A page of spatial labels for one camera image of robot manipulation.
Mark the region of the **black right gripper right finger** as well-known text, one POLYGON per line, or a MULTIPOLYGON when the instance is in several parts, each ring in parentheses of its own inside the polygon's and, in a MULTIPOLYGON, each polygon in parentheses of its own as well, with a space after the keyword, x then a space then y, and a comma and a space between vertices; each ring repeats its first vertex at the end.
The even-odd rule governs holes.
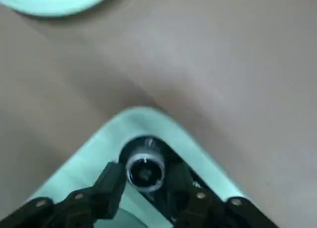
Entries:
POLYGON ((175 228, 275 228, 250 200, 233 196, 222 201, 211 189, 196 187, 189 167, 177 163, 166 175, 167 203, 175 228))

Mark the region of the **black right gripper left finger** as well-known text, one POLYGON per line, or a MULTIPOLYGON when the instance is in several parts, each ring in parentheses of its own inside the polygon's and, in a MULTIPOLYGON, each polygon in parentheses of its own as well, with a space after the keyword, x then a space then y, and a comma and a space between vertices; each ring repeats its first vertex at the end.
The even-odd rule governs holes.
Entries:
POLYGON ((1 220, 2 228, 92 228, 112 220, 126 185, 122 163, 109 162, 93 186, 75 190, 55 203, 36 197, 1 220))

